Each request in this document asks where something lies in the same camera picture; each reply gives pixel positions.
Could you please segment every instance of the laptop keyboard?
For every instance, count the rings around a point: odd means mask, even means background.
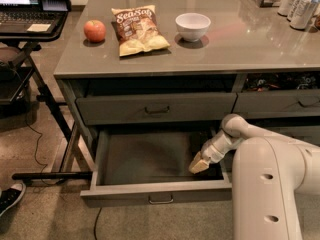
[[[49,12],[0,12],[1,23],[51,24],[55,19]]]

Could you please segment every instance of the shoe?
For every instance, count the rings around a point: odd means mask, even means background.
[[[25,191],[26,185],[17,183],[0,193],[0,217],[21,200]]]

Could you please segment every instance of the drawer handle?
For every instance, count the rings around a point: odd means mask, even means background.
[[[170,106],[159,110],[149,110],[148,107],[144,108],[144,111],[148,115],[157,115],[157,114],[168,114],[170,112]]]
[[[309,104],[309,105],[304,105],[301,101],[298,101],[298,104],[302,108],[318,107],[320,105],[320,100],[318,100],[318,101],[316,101],[316,102],[314,102],[312,104]]]
[[[171,194],[171,199],[169,201],[152,201],[151,197],[149,196],[149,204],[156,205],[156,204],[171,204],[173,203],[173,196]]]

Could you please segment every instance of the open drawer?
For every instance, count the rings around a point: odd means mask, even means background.
[[[81,196],[93,207],[231,199],[230,176],[224,163],[197,175],[188,171],[204,135],[187,131],[114,134],[102,130],[91,187]]]

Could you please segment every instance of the gray countertop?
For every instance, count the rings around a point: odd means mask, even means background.
[[[154,4],[167,50],[119,57],[111,8]],[[208,16],[212,24],[197,43],[181,40],[175,18],[185,12]],[[105,41],[90,44],[87,20],[105,23]],[[252,0],[89,0],[55,70],[57,79],[122,76],[319,70],[320,33],[290,28],[277,7],[259,8]]]

